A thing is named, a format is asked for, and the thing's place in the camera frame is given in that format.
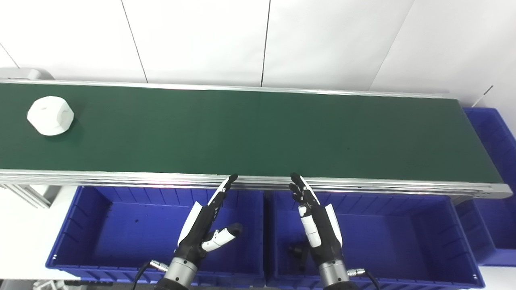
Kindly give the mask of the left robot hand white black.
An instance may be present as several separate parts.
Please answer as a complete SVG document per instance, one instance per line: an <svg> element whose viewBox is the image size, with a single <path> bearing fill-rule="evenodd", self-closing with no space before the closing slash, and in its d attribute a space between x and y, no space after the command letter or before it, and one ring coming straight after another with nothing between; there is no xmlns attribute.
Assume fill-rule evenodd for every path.
<svg viewBox="0 0 516 290"><path fill-rule="evenodd" d="M243 225L240 223L233 223L225 228L210 231L227 192L237 179L237 174L227 177L215 190L206 205L195 202L179 235L174 258L184 259L199 267L208 252L219 249L242 233Z"/></svg>

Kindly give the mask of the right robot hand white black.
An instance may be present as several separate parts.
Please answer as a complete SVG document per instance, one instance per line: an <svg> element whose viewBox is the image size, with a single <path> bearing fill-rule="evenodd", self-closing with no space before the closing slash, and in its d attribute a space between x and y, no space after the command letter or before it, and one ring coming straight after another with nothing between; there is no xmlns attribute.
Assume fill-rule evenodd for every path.
<svg viewBox="0 0 516 290"><path fill-rule="evenodd" d="M298 203L298 212L317 266L343 260L342 235L333 206L323 206L308 182L291 173L289 189Z"/></svg>

